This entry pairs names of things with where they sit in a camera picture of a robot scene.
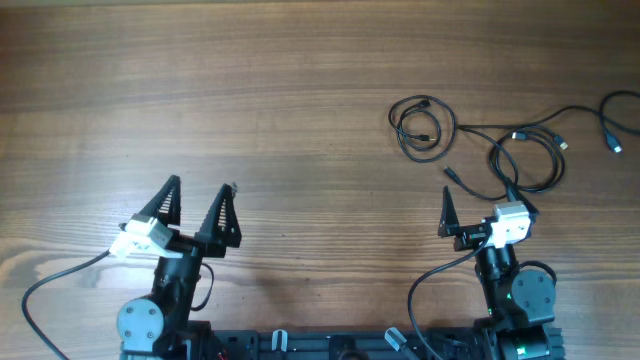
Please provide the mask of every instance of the wire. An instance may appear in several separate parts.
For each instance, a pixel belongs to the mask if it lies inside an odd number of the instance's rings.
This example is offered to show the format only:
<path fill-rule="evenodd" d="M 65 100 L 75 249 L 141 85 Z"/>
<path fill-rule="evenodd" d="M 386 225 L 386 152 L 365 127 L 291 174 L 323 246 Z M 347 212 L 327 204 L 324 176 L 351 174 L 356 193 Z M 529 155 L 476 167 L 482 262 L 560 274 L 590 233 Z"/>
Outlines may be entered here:
<path fill-rule="evenodd" d="M 204 298 L 204 300 L 202 300 L 202 303 L 198 306 L 192 307 L 191 311 L 200 311 L 204 309 L 204 307 L 207 306 L 207 303 L 209 302 L 209 297 L 211 296 L 211 290 L 213 289 L 213 280 L 214 280 L 213 269 L 208 264 L 202 263 L 201 265 L 209 269 L 209 272 L 211 273 L 211 285 L 209 286 L 209 292 L 207 292 L 207 296 Z"/>
<path fill-rule="evenodd" d="M 414 100 L 420 100 L 420 101 L 403 110 L 402 113 L 400 114 L 400 118 L 396 121 L 395 115 L 398 108 Z M 449 138 L 448 143 L 445 145 L 444 149 L 440 153 L 430 158 L 419 158 L 412 155 L 406 146 L 408 145 L 409 147 L 419 152 L 426 152 L 426 151 L 433 150 L 433 148 L 438 146 L 442 138 L 442 129 L 440 127 L 440 121 L 438 121 L 438 119 L 436 118 L 435 115 L 433 115 L 432 112 L 427 110 L 427 108 L 431 107 L 432 102 L 442 106 L 449 113 L 449 116 L 451 117 L 451 128 L 453 130 L 451 131 L 451 137 Z M 436 133 L 437 133 L 435 138 L 431 138 L 429 135 L 425 135 L 425 134 L 415 135 L 415 134 L 410 134 L 406 132 L 406 130 L 404 129 L 405 120 L 408 120 L 411 116 L 416 114 L 423 114 L 433 122 L 433 124 L 436 127 Z M 439 100 L 429 95 L 410 96 L 408 98 L 402 99 L 397 103 L 393 104 L 391 106 L 391 109 L 389 109 L 389 124 L 396 131 L 396 137 L 398 138 L 398 145 L 400 145 L 400 149 L 402 149 L 402 152 L 405 155 L 407 155 L 409 159 L 419 163 L 433 162 L 445 156 L 449 151 L 449 148 L 451 148 L 451 145 L 453 145 L 453 140 L 456 138 L 456 127 L 457 127 L 456 114 L 442 100 Z M 416 145 L 414 141 L 433 142 L 433 143 L 428 146 L 419 146 L 419 145 Z"/>
<path fill-rule="evenodd" d="M 40 337 L 40 339 L 42 339 L 42 341 L 47 344 L 47 346 L 49 346 L 49 348 L 51 348 L 51 350 L 53 350 L 53 352 L 58 355 L 59 358 L 64 359 L 64 360 L 68 360 L 69 358 L 67 356 L 64 355 L 64 353 L 62 353 L 62 351 L 60 351 L 60 349 L 58 349 L 52 342 L 51 340 L 49 340 L 49 338 L 42 332 L 42 330 L 40 330 L 40 328 L 38 327 L 38 325 L 36 325 L 35 321 L 33 321 L 33 319 L 31 318 L 31 314 L 29 313 L 29 309 L 27 307 L 27 301 L 29 300 L 29 296 L 36 291 L 36 289 L 38 289 L 40 286 L 55 280 L 55 279 L 59 279 L 63 276 L 72 274 L 78 270 L 82 270 L 88 266 L 91 266 L 95 263 L 97 263 L 98 261 L 104 259 L 105 257 L 109 256 L 109 250 L 103 252 L 102 254 L 96 256 L 95 258 L 80 264 L 78 266 L 74 266 L 71 269 L 67 269 L 64 271 L 61 271 L 57 274 L 53 274 L 51 276 L 47 276 L 46 278 L 38 281 L 37 283 L 33 284 L 29 289 L 27 289 L 27 291 L 24 293 L 24 296 L 22 297 L 22 314 L 24 315 L 24 318 L 27 320 L 27 322 L 29 323 L 29 325 L 31 326 L 31 328 L 33 329 L 33 331 L 36 332 L 36 334 L 38 334 L 38 336 Z"/>
<path fill-rule="evenodd" d="M 420 285 L 421 282 L 423 282 L 424 280 L 426 280 L 428 277 L 430 277 L 431 275 L 435 275 L 439 272 L 442 272 L 444 270 L 447 270 L 449 268 L 452 268 L 454 266 L 457 266 L 469 259 L 471 259 L 472 257 L 478 255 L 478 253 L 484 248 L 484 246 L 487 244 L 487 240 L 483 240 L 479 245 L 478 248 L 473 250 L 472 252 L 468 253 L 467 255 L 454 260 L 448 264 L 444 264 L 441 266 L 438 266 L 437 268 L 424 273 L 422 276 L 420 276 L 418 279 L 416 279 L 416 281 L 413 283 L 413 285 L 411 285 L 411 289 L 409 289 L 409 296 L 407 298 L 407 307 L 409 309 L 409 318 L 411 319 L 411 324 L 413 325 L 414 330 L 416 331 L 416 334 L 418 335 L 418 338 L 420 338 L 420 341 L 422 342 L 422 344 L 427 348 L 427 351 L 430 352 L 433 357 L 437 360 L 443 360 L 442 357 L 436 353 L 431 346 L 429 345 L 429 343 L 427 342 L 427 339 L 425 339 L 424 335 L 422 335 L 422 332 L 420 331 L 420 327 L 418 326 L 418 322 L 416 321 L 416 317 L 413 314 L 413 293 L 416 291 L 416 288 L 418 287 L 418 285 Z"/>
<path fill-rule="evenodd" d="M 419 163 L 433 162 L 445 156 L 449 151 L 453 143 L 453 140 L 456 137 L 457 130 L 465 131 L 465 132 L 469 132 L 469 133 L 481 136 L 482 138 L 484 138 L 485 140 L 493 144 L 493 146 L 489 150 L 489 167 L 491 171 L 494 173 L 494 175 L 496 175 L 501 182 L 504 182 L 506 179 L 508 179 L 508 177 L 504 174 L 504 172 L 500 167 L 500 153 L 507 156 L 512 168 L 514 169 L 514 179 L 512 180 L 512 182 L 518 190 L 525 191 L 528 193 L 541 193 L 541 192 L 549 191 L 552 188 L 554 188 L 556 185 L 558 185 L 558 183 L 564 177 L 565 169 L 566 169 L 566 161 L 564 156 L 562 155 L 562 151 L 568 147 L 567 143 L 564 141 L 564 139 L 560 135 L 554 133 L 553 131 L 551 131 L 549 128 L 545 126 L 542 126 L 542 124 L 548 121 L 551 121 L 553 119 L 556 119 L 559 115 L 567 111 L 577 110 L 577 111 L 584 111 L 584 112 L 591 113 L 598 118 L 601 124 L 603 136 L 605 138 L 605 142 L 607 146 L 612 151 L 619 153 L 622 151 L 622 146 L 620 145 L 620 141 L 607 128 L 607 124 L 612 125 L 625 133 L 636 135 L 636 136 L 640 136 L 640 129 L 632 129 L 632 128 L 626 127 L 605 115 L 604 111 L 605 111 L 606 105 L 613 98 L 618 96 L 631 96 L 635 98 L 640 98 L 640 93 L 635 91 L 630 91 L 630 90 L 613 91 L 607 94 L 601 100 L 598 110 L 592 109 L 587 106 L 582 106 L 582 105 L 569 105 L 555 111 L 554 113 L 552 113 L 551 115 L 545 118 L 542 118 L 540 120 L 533 121 L 533 122 L 528 122 L 528 123 L 504 124 L 504 125 L 457 125 L 455 113 L 443 101 L 429 95 L 416 95 L 416 96 L 411 96 L 411 97 L 402 99 L 391 107 L 391 109 L 389 110 L 389 123 L 391 124 L 391 127 L 396 131 L 398 144 L 400 145 L 400 149 L 402 150 L 402 152 L 405 155 L 407 155 L 407 157 L 409 157 L 411 160 Z M 417 102 L 407 106 L 400 113 L 400 117 L 396 121 L 395 114 L 398 112 L 398 110 L 403 105 L 413 101 L 417 101 Z M 448 144 L 440 153 L 430 158 L 418 158 L 412 155 L 411 153 L 409 153 L 407 146 L 415 149 L 418 152 L 427 152 L 427 151 L 433 150 L 440 143 L 440 140 L 441 140 L 442 129 L 440 126 L 440 122 L 433 115 L 433 113 L 427 110 L 431 106 L 432 102 L 435 102 L 438 105 L 444 107 L 449 113 L 451 117 L 451 123 L 452 123 L 451 137 Z M 432 138 L 427 134 L 416 135 L 416 134 L 410 134 L 406 132 L 406 130 L 403 127 L 405 120 L 408 120 L 411 116 L 418 115 L 418 114 L 422 114 L 426 116 L 427 119 L 431 120 L 434 123 L 436 127 L 436 133 L 437 133 L 435 138 Z M 476 130 L 483 130 L 483 129 L 502 129 L 502 130 L 508 130 L 508 132 L 504 134 L 500 139 L 495 141 L 490 137 L 488 137 L 487 135 L 484 135 L 484 134 L 481 135 L 480 132 L 476 131 Z M 515 161 L 513 161 L 513 158 L 511 158 L 509 153 L 503 147 L 503 144 L 509 139 L 515 139 L 519 141 L 531 141 L 533 143 L 536 143 L 542 146 L 549 153 L 549 157 L 551 159 L 551 172 L 549 173 L 549 176 L 544 181 L 538 184 L 530 184 L 530 185 L 518 184 L 518 180 L 519 180 L 518 168 L 515 164 Z M 420 141 L 421 142 L 432 141 L 433 143 L 428 146 L 417 145 L 416 142 L 420 142 Z M 467 186 L 455 174 L 455 172 L 452 169 L 445 168 L 445 173 L 456 184 L 462 187 L 469 194 L 475 197 L 478 197 L 480 199 L 488 200 L 488 201 L 498 201 L 506 197 L 506 194 L 497 195 L 497 196 L 480 194 L 477 191 L 474 191 L 473 189 L 471 189 L 469 186 Z"/>

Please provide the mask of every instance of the usb connector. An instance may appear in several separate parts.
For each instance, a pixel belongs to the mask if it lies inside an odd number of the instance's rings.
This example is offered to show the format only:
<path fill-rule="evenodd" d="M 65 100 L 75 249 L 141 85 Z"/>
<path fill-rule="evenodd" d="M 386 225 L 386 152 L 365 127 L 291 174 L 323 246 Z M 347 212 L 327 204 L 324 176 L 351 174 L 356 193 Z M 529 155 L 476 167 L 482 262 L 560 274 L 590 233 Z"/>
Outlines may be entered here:
<path fill-rule="evenodd" d="M 449 168 L 448 166 L 444 168 L 444 173 L 449 177 L 449 179 L 453 180 L 453 182 L 455 182 L 456 184 L 460 184 L 460 178 L 455 172 L 453 172 L 453 170 L 451 170 L 451 168 Z"/>
<path fill-rule="evenodd" d="M 611 151 L 613 151 L 616 154 L 619 154 L 622 152 L 622 146 L 620 145 L 620 140 L 618 140 L 618 138 L 615 135 L 607 131 L 604 134 L 604 137 L 607 140 L 607 146 L 609 146 L 609 149 L 611 149 Z"/>
<path fill-rule="evenodd" d="M 527 134 L 514 131 L 513 134 L 511 134 L 511 138 L 514 140 L 525 141 L 527 140 Z"/>
<path fill-rule="evenodd" d="M 567 148 L 569 147 L 569 144 L 567 144 L 567 142 L 564 141 L 564 139 L 560 135 L 554 136 L 553 141 L 555 141 L 555 143 L 558 144 L 558 146 L 560 146 L 562 150 L 567 150 Z"/>

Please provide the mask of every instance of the wood grain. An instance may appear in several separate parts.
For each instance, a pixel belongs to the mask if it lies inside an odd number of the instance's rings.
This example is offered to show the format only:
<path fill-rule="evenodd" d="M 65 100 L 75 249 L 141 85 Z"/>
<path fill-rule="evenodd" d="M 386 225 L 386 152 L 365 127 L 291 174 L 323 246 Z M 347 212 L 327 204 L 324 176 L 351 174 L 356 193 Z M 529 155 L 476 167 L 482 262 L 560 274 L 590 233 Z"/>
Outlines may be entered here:
<path fill-rule="evenodd" d="M 501 190 L 477 138 L 461 134 L 436 163 L 409 161 L 389 106 L 430 94 L 466 124 L 596 106 L 640 86 L 639 14 L 601 1 L 0 11 L 0 358 L 53 358 L 22 318 L 25 289 L 103 251 L 170 174 L 183 180 L 186 232 L 223 182 L 240 187 L 242 247 L 208 261 L 214 293 L 194 318 L 216 329 L 408 328 L 411 282 L 459 255 L 436 236 L 444 166 Z M 629 126 L 639 111 L 610 107 Z M 530 197 L 542 216 L 519 258 L 558 272 L 569 358 L 635 358 L 640 144 L 622 134 L 624 154 L 610 153 L 587 114 L 552 127 L 570 145 L 568 172 Z M 546 176 L 542 149 L 509 149 L 524 181 Z M 490 211 L 452 190 L 463 222 Z M 148 292 L 154 267 L 107 258 L 34 294 L 33 315 L 71 358 L 113 359 L 116 313 Z M 422 325 L 486 313 L 472 267 L 418 290 Z"/>

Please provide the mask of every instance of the cable connector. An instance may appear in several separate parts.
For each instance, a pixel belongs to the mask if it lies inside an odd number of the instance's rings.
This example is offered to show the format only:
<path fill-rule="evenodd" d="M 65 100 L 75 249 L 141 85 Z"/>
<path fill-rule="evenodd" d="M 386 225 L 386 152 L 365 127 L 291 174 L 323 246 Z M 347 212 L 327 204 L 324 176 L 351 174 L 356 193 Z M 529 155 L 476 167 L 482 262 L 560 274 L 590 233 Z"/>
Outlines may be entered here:
<path fill-rule="evenodd" d="M 527 134 L 514 131 L 513 134 L 511 134 L 511 138 L 515 140 L 524 141 L 524 140 L 527 140 Z"/>
<path fill-rule="evenodd" d="M 567 150 L 567 148 L 569 147 L 569 144 L 567 144 L 567 142 L 564 141 L 564 139 L 560 135 L 554 136 L 553 141 L 555 141 L 562 150 Z"/>
<path fill-rule="evenodd" d="M 607 146 L 609 146 L 609 149 L 611 149 L 611 151 L 613 151 L 616 154 L 619 154 L 622 152 L 622 146 L 620 145 L 620 140 L 618 140 L 618 138 L 615 135 L 607 131 L 604 134 L 604 137 L 607 140 Z"/>
<path fill-rule="evenodd" d="M 451 170 L 451 168 L 449 168 L 448 166 L 444 168 L 444 173 L 456 184 L 460 183 L 460 178 L 458 177 L 458 175 L 453 172 L 453 170 Z"/>
<path fill-rule="evenodd" d="M 400 351 L 407 360 L 420 360 L 420 358 L 407 346 L 407 339 L 396 328 L 389 328 L 384 333 L 384 339 L 395 351 Z"/>

